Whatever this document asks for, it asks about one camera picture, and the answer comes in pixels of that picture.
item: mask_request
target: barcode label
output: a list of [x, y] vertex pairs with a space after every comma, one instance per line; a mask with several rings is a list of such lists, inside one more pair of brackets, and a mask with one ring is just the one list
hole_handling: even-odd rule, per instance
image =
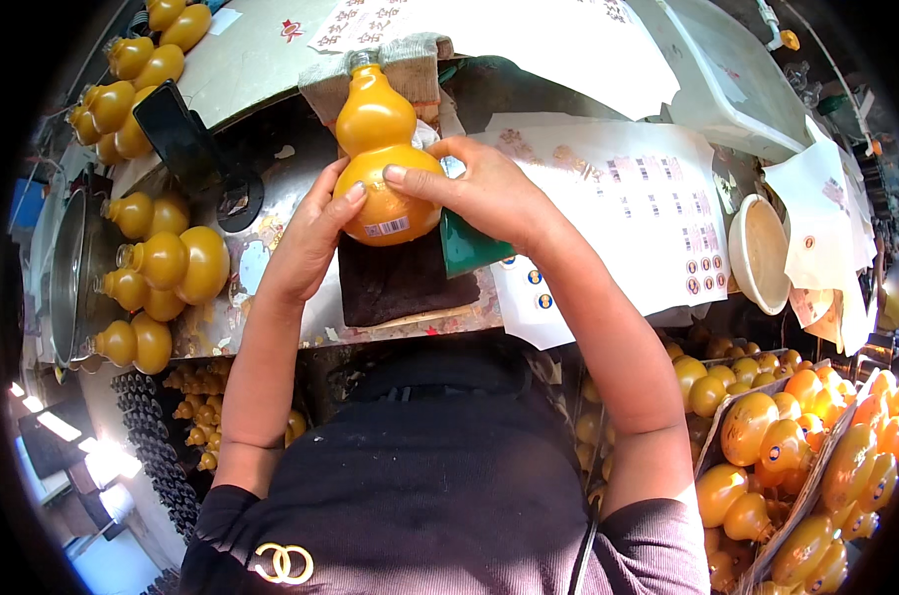
[[399, 219], [394, 219], [393, 221], [384, 221], [379, 226], [363, 226], [366, 230], [366, 235], [373, 236], [373, 233], [370, 232], [370, 228], [377, 228], [377, 235], [389, 235], [391, 233], [402, 232], [403, 230], [409, 229], [409, 218], [408, 217], [400, 217]]

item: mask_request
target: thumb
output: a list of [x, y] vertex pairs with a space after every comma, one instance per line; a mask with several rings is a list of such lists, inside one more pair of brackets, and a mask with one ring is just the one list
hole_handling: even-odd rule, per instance
[[390, 164], [384, 168], [386, 184], [395, 190], [453, 208], [460, 195], [460, 180], [437, 173]]
[[337, 237], [337, 232], [360, 212], [364, 202], [366, 202], [366, 184], [358, 181], [344, 194], [327, 203], [314, 222], [316, 228], [314, 231], [324, 239], [332, 241]]

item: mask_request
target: red star logo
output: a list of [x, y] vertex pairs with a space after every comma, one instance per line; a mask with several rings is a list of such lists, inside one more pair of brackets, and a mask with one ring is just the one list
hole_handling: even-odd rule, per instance
[[284, 25], [284, 30], [281, 31], [281, 36], [286, 37], [288, 39], [288, 43], [293, 41], [294, 37], [303, 34], [303, 31], [300, 30], [300, 23], [291, 23], [290, 19], [288, 19], [281, 24]]

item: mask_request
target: woman's right hand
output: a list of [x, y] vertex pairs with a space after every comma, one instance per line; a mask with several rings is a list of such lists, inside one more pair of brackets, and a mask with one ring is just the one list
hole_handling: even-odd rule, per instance
[[553, 233], [573, 230], [562, 212], [519, 166], [497, 149], [464, 136], [450, 136], [427, 149], [466, 164], [455, 180], [389, 165], [384, 180], [394, 190], [450, 208], [480, 232], [514, 245], [529, 258]]

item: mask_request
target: wall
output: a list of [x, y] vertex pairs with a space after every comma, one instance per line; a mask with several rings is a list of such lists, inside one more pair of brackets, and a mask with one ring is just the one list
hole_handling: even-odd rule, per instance
[[161, 573], [128, 530], [100, 537], [72, 565], [94, 595], [138, 595]]

